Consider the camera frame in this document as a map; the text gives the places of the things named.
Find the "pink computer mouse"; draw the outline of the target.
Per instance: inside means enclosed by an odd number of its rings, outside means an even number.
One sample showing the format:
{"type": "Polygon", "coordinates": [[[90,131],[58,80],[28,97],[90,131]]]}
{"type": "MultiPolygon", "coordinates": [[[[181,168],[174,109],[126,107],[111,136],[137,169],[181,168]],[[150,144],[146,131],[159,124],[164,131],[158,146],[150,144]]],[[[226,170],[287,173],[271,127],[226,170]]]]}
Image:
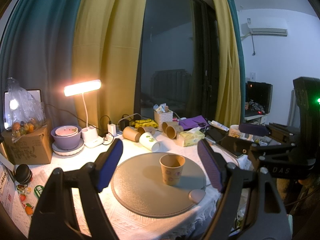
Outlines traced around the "pink computer mouse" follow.
{"type": "Polygon", "coordinates": [[[188,194],[188,198],[194,204],[199,204],[205,197],[206,192],[203,189],[191,190],[188,194]]]}

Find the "yellow tissue box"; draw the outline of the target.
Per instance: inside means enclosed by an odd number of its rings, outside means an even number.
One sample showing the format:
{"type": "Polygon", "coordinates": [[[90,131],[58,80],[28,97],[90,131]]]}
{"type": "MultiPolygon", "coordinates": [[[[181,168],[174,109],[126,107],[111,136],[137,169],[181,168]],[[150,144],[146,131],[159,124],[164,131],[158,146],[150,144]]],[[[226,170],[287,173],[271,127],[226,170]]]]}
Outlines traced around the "yellow tissue box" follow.
{"type": "Polygon", "coordinates": [[[197,145],[204,137],[205,135],[200,131],[200,127],[195,127],[189,131],[180,132],[177,135],[177,144],[181,147],[197,145]]]}

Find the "plastic bag of fruit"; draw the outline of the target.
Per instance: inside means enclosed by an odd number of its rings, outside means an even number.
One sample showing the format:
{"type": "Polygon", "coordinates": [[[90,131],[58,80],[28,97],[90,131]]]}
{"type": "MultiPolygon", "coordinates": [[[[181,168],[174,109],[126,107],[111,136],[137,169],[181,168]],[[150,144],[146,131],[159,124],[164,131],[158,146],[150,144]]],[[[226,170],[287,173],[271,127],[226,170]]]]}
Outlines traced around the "plastic bag of fruit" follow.
{"type": "Polygon", "coordinates": [[[11,140],[13,143],[21,137],[40,129],[45,120],[43,104],[29,91],[22,88],[18,81],[8,78],[9,108],[11,117],[11,140]]]}

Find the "yellow curtain left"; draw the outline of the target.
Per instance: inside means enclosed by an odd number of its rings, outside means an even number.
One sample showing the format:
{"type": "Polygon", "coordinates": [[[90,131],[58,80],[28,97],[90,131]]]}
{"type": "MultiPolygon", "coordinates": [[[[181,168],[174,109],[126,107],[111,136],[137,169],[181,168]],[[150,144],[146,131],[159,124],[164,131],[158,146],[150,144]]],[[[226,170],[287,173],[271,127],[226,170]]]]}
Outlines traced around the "yellow curtain left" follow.
{"type": "Polygon", "coordinates": [[[72,82],[100,80],[101,88],[75,96],[76,114],[107,132],[132,114],[146,0],[81,0],[72,47],[72,82]]]}

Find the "black monitor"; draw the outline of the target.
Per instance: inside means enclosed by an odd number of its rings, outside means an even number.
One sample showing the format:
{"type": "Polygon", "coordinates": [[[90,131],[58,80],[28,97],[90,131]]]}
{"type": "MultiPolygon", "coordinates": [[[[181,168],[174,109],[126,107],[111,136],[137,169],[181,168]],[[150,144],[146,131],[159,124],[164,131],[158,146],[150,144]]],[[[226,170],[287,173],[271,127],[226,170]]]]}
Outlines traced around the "black monitor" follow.
{"type": "Polygon", "coordinates": [[[246,84],[246,102],[261,106],[266,114],[271,110],[273,85],[265,82],[248,81],[246,84]]]}

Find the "white air conditioner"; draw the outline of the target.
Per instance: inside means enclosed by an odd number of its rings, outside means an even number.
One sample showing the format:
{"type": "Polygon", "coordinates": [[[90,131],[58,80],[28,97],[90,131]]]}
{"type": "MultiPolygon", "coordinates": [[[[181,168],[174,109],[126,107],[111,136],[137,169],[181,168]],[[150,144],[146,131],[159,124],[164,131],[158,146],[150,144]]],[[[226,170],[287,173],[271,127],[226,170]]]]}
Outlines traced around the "white air conditioner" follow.
{"type": "Polygon", "coordinates": [[[283,18],[247,18],[247,26],[252,35],[287,36],[287,22],[283,18]]]}

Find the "white bear mug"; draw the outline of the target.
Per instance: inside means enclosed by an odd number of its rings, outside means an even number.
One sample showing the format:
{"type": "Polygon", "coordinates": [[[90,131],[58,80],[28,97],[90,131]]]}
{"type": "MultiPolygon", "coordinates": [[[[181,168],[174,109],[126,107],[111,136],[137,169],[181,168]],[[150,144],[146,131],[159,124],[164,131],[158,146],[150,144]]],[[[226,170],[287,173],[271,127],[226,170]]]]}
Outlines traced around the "white bear mug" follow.
{"type": "Polygon", "coordinates": [[[245,133],[241,132],[239,130],[239,125],[231,125],[229,128],[228,136],[233,137],[233,138],[242,139],[242,140],[248,140],[248,141],[252,141],[252,139],[253,139],[252,134],[249,134],[248,136],[246,136],[245,133]]]}

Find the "cardboard box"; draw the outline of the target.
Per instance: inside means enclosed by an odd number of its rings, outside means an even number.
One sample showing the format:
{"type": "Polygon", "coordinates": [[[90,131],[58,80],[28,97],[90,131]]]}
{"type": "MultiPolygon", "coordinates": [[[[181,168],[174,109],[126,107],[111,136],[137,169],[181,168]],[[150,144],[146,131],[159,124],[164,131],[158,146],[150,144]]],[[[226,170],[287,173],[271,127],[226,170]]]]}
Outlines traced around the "cardboard box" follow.
{"type": "Polygon", "coordinates": [[[5,148],[9,160],[15,164],[44,165],[51,163],[53,138],[50,134],[52,121],[47,119],[44,126],[33,133],[22,136],[17,142],[11,140],[11,132],[4,131],[5,148]]]}

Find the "white power strip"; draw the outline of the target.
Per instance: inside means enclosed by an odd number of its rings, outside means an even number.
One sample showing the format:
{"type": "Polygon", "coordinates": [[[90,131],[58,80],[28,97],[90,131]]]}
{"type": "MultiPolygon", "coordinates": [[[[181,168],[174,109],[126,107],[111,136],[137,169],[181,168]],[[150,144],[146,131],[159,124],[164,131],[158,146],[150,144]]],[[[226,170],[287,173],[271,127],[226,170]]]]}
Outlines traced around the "white power strip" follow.
{"type": "Polygon", "coordinates": [[[107,132],[107,133],[104,135],[104,140],[105,140],[105,141],[112,141],[114,138],[119,138],[119,137],[121,137],[122,134],[123,134],[123,133],[122,133],[121,131],[119,131],[119,132],[117,132],[116,135],[114,136],[114,135],[112,135],[111,133],[107,132]]]}

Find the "brown paper cup rear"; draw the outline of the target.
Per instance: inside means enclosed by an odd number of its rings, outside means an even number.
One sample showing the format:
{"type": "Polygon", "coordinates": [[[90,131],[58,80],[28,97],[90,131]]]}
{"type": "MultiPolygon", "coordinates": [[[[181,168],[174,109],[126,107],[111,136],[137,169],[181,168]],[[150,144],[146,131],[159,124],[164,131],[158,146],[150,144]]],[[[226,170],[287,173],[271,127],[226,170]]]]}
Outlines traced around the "brown paper cup rear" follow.
{"type": "Polygon", "coordinates": [[[169,126],[178,126],[179,123],[177,121],[166,121],[162,123],[162,131],[166,133],[167,127],[169,126]]]}

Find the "plain brown paper cup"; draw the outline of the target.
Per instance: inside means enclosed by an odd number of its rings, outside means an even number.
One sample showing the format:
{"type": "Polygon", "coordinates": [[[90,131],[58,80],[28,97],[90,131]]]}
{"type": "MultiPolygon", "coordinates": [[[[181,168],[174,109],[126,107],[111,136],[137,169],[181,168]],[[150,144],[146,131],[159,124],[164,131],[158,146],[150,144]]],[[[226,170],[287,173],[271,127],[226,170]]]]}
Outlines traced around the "plain brown paper cup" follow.
{"type": "Polygon", "coordinates": [[[124,139],[133,141],[133,142],[139,142],[141,134],[136,130],[133,129],[130,126],[127,126],[123,130],[123,137],[124,139]]]}

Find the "brown floral paper cup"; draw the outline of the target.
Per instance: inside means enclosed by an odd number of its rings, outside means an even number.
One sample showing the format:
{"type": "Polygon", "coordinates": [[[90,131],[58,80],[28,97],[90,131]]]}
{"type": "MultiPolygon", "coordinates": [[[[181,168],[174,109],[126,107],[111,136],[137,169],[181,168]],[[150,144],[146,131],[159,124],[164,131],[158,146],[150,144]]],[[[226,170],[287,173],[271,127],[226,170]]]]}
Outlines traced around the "brown floral paper cup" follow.
{"type": "Polygon", "coordinates": [[[178,154],[165,154],[159,160],[162,172],[163,183],[174,186],[180,181],[185,157],[178,154]]]}

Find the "yellow curtain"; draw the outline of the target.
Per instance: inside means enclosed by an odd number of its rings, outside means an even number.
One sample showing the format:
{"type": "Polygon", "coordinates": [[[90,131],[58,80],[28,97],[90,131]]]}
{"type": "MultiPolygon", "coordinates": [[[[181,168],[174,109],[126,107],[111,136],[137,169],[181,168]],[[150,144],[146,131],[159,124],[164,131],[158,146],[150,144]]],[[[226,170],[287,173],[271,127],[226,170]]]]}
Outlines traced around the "yellow curtain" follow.
{"type": "Polygon", "coordinates": [[[101,88],[75,96],[76,114],[107,132],[132,114],[146,0],[81,0],[72,47],[72,82],[100,80],[101,88]]]}
{"type": "Polygon", "coordinates": [[[213,0],[219,39],[219,85],[215,121],[231,126],[240,122],[240,66],[231,11],[227,0],[213,0]]]}

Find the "yellow curtain right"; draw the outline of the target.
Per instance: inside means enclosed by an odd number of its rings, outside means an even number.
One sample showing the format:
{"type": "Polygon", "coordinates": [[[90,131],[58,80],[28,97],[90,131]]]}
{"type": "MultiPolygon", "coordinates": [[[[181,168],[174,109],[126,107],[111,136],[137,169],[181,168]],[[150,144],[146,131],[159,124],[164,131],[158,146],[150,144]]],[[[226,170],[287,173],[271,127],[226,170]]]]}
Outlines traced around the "yellow curtain right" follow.
{"type": "Polygon", "coordinates": [[[240,66],[231,11],[227,0],[213,0],[219,39],[219,85],[215,121],[231,126],[240,122],[240,66]]]}

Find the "round grey placemat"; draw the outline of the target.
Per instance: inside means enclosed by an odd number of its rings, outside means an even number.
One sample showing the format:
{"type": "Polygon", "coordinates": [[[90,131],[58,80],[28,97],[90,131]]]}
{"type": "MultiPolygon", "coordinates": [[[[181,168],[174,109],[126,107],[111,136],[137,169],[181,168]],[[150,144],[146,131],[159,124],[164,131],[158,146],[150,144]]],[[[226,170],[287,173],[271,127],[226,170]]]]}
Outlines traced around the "round grey placemat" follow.
{"type": "Polygon", "coordinates": [[[205,187],[203,169],[186,158],[179,183],[167,185],[163,182],[159,162],[165,154],[141,154],[118,165],[110,186],[122,206],[142,216],[167,218],[180,215],[195,205],[189,193],[205,187]]]}

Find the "purple cloth pouch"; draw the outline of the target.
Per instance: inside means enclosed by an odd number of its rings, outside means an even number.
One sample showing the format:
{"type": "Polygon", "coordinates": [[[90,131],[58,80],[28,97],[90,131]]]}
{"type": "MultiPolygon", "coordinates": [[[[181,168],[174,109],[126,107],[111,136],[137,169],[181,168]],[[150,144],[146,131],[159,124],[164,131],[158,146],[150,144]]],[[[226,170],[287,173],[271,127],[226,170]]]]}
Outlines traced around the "purple cloth pouch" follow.
{"type": "Polygon", "coordinates": [[[208,122],[202,115],[198,115],[192,118],[186,118],[180,120],[178,123],[183,127],[184,131],[188,131],[197,127],[199,127],[200,129],[205,129],[208,126],[208,122]]]}

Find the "white cream tube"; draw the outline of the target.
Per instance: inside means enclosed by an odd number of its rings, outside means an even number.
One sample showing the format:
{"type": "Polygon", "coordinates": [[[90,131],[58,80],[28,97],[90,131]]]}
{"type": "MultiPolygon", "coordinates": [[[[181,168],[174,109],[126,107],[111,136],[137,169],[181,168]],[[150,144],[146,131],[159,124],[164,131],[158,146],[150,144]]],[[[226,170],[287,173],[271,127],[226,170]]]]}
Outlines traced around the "white cream tube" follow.
{"type": "Polygon", "coordinates": [[[223,124],[221,124],[221,123],[219,123],[219,122],[217,122],[217,121],[211,121],[210,122],[210,124],[213,126],[213,127],[216,127],[216,128],[218,128],[218,129],[220,129],[220,130],[222,130],[222,131],[225,131],[225,132],[228,132],[229,131],[229,128],[228,127],[226,127],[225,125],[223,125],[223,124]]]}

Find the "teal curtain left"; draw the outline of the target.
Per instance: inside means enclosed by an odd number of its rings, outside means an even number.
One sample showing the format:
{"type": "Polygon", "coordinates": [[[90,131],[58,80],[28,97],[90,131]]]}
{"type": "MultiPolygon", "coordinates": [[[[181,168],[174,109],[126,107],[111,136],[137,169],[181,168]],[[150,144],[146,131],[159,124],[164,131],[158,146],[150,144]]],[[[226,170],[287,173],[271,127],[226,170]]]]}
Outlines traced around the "teal curtain left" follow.
{"type": "Polygon", "coordinates": [[[75,102],[63,89],[72,82],[72,48],[81,0],[18,0],[1,36],[1,93],[8,78],[39,89],[52,126],[76,125],[75,102]]]}

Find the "yellow snack bag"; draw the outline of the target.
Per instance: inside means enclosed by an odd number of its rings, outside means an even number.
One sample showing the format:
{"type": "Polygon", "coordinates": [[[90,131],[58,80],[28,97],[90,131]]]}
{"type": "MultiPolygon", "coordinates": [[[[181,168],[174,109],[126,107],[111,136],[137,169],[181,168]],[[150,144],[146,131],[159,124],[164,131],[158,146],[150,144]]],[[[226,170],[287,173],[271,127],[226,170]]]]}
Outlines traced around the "yellow snack bag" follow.
{"type": "Polygon", "coordinates": [[[152,119],[141,119],[141,120],[135,120],[135,128],[139,127],[153,127],[157,128],[158,124],[152,120],[152,119]]]}

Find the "brown printed paper cup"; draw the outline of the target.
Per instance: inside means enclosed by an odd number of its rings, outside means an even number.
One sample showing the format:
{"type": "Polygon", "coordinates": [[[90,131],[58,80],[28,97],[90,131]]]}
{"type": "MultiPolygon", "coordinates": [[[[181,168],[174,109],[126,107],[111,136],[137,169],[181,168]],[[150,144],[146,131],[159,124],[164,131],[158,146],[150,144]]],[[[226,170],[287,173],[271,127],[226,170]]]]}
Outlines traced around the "brown printed paper cup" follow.
{"type": "Polygon", "coordinates": [[[149,132],[151,133],[152,135],[155,134],[155,131],[156,129],[152,126],[140,126],[137,128],[137,131],[140,133],[140,134],[143,134],[145,132],[149,132]]]}

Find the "brown paper cup front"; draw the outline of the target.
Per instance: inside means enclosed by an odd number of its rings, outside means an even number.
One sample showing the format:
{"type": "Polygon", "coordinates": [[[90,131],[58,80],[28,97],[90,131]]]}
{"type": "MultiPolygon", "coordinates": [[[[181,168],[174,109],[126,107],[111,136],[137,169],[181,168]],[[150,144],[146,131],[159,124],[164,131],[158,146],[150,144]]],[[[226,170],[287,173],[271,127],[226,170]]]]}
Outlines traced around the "brown paper cup front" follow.
{"type": "Polygon", "coordinates": [[[178,133],[183,132],[184,129],[180,125],[176,126],[168,126],[165,130],[166,135],[169,139],[175,139],[178,135],[178,133]]]}

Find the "black round case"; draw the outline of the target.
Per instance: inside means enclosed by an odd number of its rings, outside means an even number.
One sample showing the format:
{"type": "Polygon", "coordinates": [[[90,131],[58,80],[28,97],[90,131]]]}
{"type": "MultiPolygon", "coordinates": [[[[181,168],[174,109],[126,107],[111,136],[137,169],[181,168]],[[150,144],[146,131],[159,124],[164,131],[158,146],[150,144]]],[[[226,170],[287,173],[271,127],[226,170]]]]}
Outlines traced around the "black round case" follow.
{"type": "Polygon", "coordinates": [[[29,184],[33,173],[27,164],[21,164],[16,168],[15,177],[20,184],[29,184]]]}

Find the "purple bowl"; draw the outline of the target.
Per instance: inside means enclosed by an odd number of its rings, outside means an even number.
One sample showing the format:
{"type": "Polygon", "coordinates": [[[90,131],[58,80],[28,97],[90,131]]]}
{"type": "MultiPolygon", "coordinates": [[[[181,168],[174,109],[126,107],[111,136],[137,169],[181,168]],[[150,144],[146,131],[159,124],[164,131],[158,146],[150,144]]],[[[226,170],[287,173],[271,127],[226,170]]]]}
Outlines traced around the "purple bowl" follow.
{"type": "Polygon", "coordinates": [[[51,131],[57,146],[63,150],[75,148],[81,139],[81,127],[76,125],[59,126],[51,131]]]}

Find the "black smartphone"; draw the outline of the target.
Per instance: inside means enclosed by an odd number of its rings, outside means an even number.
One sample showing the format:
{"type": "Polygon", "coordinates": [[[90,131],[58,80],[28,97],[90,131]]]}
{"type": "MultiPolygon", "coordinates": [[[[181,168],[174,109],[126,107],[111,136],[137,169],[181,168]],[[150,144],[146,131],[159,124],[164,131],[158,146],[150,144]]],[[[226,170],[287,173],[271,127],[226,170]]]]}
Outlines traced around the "black smartphone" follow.
{"type": "Polygon", "coordinates": [[[236,158],[240,158],[244,154],[244,149],[242,148],[241,143],[242,139],[229,136],[225,136],[217,142],[218,145],[220,145],[230,154],[234,155],[236,158]]]}

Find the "white plate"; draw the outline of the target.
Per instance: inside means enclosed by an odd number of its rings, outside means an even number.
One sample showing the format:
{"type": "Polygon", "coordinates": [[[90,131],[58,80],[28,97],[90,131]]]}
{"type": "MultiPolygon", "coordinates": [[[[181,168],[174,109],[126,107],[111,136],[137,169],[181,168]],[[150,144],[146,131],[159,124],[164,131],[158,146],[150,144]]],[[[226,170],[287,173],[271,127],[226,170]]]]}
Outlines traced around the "white plate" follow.
{"type": "Polygon", "coordinates": [[[54,142],[52,143],[53,152],[60,156],[71,156],[80,153],[84,149],[85,143],[83,139],[80,139],[78,145],[71,150],[63,150],[57,146],[54,142]]]}

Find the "white phone charger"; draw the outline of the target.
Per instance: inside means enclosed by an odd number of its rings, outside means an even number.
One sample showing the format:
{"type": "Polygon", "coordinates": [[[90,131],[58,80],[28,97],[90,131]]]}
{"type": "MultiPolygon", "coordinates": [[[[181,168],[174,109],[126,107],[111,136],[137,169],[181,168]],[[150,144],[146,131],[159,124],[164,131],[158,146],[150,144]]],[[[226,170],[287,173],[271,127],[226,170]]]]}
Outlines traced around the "white phone charger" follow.
{"type": "Polygon", "coordinates": [[[113,123],[107,124],[107,130],[108,130],[108,133],[110,133],[112,136],[114,137],[117,136],[117,128],[115,124],[113,123]]]}

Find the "black power bank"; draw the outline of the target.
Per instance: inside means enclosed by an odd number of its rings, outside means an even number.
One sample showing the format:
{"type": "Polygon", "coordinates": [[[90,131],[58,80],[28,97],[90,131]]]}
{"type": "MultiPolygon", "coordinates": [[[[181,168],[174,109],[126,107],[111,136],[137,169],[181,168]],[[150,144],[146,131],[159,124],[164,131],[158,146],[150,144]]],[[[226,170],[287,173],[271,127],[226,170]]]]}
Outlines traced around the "black power bank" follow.
{"type": "Polygon", "coordinates": [[[218,131],[216,128],[211,128],[205,131],[205,135],[210,137],[214,141],[219,141],[223,138],[223,134],[218,131]]]}

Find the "white desk lamp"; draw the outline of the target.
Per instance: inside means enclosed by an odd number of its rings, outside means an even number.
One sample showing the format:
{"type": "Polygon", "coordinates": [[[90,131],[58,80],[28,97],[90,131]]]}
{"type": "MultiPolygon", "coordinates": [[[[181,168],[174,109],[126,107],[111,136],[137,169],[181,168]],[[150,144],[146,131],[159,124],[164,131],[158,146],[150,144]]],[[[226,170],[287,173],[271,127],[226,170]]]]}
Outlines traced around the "white desk lamp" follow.
{"type": "Polygon", "coordinates": [[[98,135],[97,128],[93,125],[89,125],[88,123],[88,109],[85,100],[85,94],[90,93],[92,91],[99,90],[101,88],[101,81],[91,80],[81,83],[75,83],[72,85],[68,85],[64,88],[63,92],[66,97],[81,95],[82,102],[85,109],[86,115],[86,127],[81,130],[81,137],[84,141],[84,145],[87,148],[95,148],[103,143],[103,138],[98,135]]]}

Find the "white woven basket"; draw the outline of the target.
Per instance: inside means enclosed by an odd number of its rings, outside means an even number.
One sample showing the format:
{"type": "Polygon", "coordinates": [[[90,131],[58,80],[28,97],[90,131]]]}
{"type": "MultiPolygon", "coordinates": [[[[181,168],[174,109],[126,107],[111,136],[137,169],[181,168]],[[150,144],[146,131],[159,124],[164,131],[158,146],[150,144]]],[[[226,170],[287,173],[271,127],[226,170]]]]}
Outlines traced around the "white woven basket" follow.
{"type": "Polygon", "coordinates": [[[173,111],[171,110],[168,110],[168,112],[164,112],[164,113],[157,113],[156,111],[154,111],[153,113],[154,113],[154,120],[158,125],[159,131],[163,130],[162,125],[164,122],[172,122],[173,111]]]}

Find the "white green paper cup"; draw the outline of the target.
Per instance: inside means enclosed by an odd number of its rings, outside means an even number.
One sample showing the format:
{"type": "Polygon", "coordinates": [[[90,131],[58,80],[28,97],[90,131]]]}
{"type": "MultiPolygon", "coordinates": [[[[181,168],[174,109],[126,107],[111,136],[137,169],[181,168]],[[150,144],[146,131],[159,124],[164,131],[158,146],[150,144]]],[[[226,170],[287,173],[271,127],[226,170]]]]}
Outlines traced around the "white green paper cup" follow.
{"type": "Polygon", "coordinates": [[[139,142],[151,152],[157,152],[160,149],[160,143],[153,137],[150,132],[144,132],[140,136],[139,142]]]}

